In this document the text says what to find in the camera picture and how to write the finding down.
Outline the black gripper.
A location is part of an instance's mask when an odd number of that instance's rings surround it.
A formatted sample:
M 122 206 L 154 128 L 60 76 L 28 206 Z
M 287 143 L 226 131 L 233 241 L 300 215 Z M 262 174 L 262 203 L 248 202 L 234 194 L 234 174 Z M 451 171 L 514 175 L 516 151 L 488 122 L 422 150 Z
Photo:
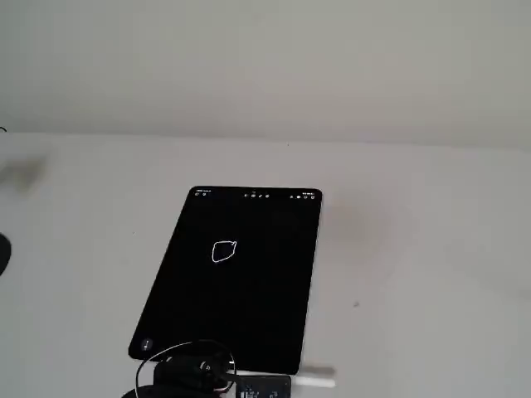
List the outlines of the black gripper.
M 231 369 L 223 355 L 175 355 L 154 368 L 153 384 L 162 397 L 220 397 L 237 384 Z

